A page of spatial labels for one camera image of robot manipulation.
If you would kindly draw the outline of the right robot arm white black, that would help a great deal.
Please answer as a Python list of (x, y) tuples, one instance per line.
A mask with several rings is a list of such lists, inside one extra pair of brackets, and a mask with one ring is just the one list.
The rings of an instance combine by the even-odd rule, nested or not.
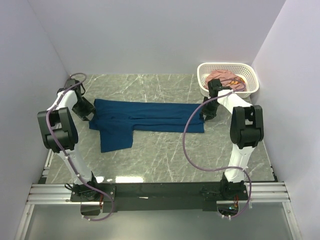
[(233, 183), (245, 179), (244, 169), (255, 147), (264, 138), (263, 109), (243, 100), (230, 89), (213, 90), (204, 102), (215, 98), (202, 107), (201, 113), (205, 120), (212, 120), (217, 116), (218, 107), (223, 106), (231, 113), (229, 135), (233, 143), (232, 153), (224, 176), (228, 182), (219, 187), (222, 198), (230, 200), (237, 194), (237, 187)]

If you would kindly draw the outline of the blue printed t-shirt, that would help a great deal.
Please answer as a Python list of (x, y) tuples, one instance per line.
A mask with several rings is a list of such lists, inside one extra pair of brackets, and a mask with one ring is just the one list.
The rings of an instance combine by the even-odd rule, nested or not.
[(89, 128), (99, 131), (100, 151), (107, 153), (131, 148), (134, 131), (182, 133), (199, 104), (95, 99), (94, 106)]

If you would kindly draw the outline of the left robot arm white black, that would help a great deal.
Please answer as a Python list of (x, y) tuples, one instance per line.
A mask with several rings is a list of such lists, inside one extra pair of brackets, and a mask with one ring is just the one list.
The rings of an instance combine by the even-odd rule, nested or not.
[(95, 112), (95, 107), (83, 95), (80, 87), (61, 88), (52, 106), (40, 111), (37, 120), (44, 146), (64, 161), (74, 185), (84, 185), (82, 195), (94, 201), (100, 195), (100, 188), (80, 154), (79, 135), (71, 115), (74, 111), (81, 120), (89, 121), (88, 116)]

